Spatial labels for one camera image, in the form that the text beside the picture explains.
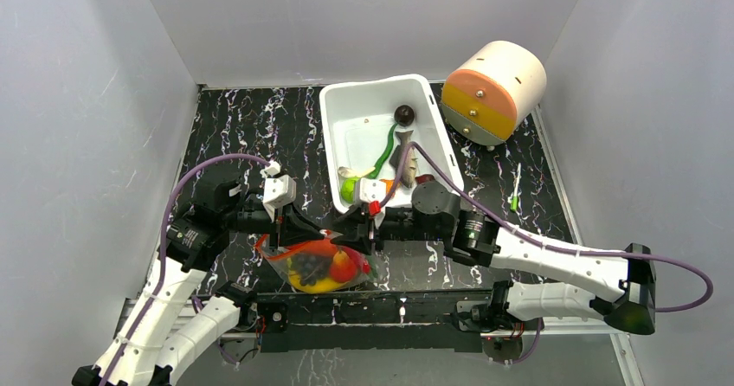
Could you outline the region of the red toy chili pepper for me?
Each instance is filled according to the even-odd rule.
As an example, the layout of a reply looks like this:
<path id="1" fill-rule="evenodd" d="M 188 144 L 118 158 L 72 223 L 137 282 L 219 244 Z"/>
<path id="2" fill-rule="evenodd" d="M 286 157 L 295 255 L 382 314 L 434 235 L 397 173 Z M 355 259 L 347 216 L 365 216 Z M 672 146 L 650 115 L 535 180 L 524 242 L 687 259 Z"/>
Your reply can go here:
<path id="1" fill-rule="evenodd" d="M 371 265 L 364 254 L 361 254 L 352 248 L 345 248 L 344 251 L 348 254 L 351 261 L 361 273 L 364 273 L 365 275 L 369 275 L 371 273 Z"/>

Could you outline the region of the yellow toy banana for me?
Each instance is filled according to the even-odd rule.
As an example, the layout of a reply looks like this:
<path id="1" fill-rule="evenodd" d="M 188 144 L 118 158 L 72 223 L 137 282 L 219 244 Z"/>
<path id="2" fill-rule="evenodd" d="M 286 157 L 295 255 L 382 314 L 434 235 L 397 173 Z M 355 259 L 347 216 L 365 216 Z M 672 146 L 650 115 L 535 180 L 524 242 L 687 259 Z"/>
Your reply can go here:
<path id="1" fill-rule="evenodd" d="M 294 271 L 287 274 L 289 284 L 303 293 L 321 294 L 357 286 L 369 280 L 369 277 L 358 269 L 335 268 L 327 272 L 322 279 L 315 281 L 313 285 L 307 285 L 302 281 L 300 275 Z"/>

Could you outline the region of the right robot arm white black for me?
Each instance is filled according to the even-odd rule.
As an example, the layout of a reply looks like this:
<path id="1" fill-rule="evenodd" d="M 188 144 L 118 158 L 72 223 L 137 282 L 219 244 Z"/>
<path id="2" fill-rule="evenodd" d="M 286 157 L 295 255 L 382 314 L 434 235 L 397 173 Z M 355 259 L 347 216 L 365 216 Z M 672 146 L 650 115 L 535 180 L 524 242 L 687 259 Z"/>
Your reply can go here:
<path id="1" fill-rule="evenodd" d="M 386 241 L 439 241 L 449 259 L 534 273 L 546 284 L 509 280 L 495 283 L 485 301 L 460 301 L 454 312 L 463 331 L 508 330 L 541 318 L 592 318 L 626 333 L 655 332 L 655 271 L 649 248 L 631 244 L 602 251 L 504 227 L 442 184 L 426 182 L 412 193 L 408 207 L 381 207 L 378 200 L 358 202 L 335 220 L 338 243 L 372 254 Z"/>

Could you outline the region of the white plastic bin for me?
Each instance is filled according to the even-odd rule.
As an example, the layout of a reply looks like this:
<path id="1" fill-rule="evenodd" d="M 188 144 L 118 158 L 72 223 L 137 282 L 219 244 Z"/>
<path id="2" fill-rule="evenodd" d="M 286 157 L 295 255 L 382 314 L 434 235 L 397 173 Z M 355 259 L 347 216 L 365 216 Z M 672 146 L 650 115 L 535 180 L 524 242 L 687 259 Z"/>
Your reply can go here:
<path id="1" fill-rule="evenodd" d="M 326 162 L 336 211 L 351 206 L 339 194 L 343 178 L 340 167 L 362 172 L 377 161 L 388 142 L 394 112 L 411 106 L 415 121 L 411 137 L 458 188 L 463 176 L 439 108 L 439 100 L 419 74 L 392 76 L 382 80 L 346 82 L 323 88 L 319 107 Z"/>

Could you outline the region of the dark toy grapes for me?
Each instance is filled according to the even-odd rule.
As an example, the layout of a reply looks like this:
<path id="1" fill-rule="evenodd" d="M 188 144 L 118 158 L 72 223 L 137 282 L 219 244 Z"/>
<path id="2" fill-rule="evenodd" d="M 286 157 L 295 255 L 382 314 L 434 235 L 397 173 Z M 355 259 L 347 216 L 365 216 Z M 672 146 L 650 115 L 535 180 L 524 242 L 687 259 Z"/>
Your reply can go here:
<path id="1" fill-rule="evenodd" d="M 332 257 L 311 254 L 297 254 L 291 259 L 291 269 L 303 286 L 315 286 L 329 274 Z"/>

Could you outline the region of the clear zip bag orange zipper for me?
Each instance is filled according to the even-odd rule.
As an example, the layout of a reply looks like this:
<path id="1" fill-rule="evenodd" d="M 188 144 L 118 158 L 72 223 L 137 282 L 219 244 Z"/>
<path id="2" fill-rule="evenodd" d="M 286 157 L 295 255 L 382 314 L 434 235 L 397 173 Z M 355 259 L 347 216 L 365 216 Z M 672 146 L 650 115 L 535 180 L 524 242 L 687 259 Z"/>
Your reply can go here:
<path id="1" fill-rule="evenodd" d="M 378 265 L 353 248 L 332 242 L 330 230 L 323 238 L 289 246 L 271 247 L 263 235 L 254 247 L 292 288 L 309 294 L 331 293 L 379 279 Z"/>

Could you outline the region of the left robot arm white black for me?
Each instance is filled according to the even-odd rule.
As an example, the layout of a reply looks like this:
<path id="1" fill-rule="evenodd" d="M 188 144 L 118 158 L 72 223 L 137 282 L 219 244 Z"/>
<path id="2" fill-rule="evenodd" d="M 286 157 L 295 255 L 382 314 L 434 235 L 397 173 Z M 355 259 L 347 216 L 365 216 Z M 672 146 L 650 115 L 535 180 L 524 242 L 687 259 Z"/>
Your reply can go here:
<path id="1" fill-rule="evenodd" d="M 158 258 L 132 313 L 102 356 L 75 372 L 73 385 L 173 385 L 226 331 L 262 322 L 256 293 L 230 281 L 183 328 L 173 329 L 230 234 L 291 244 L 324 237 L 294 207 L 294 180 L 275 165 L 263 176 L 263 188 L 246 192 L 237 181 L 215 184 L 162 227 Z"/>

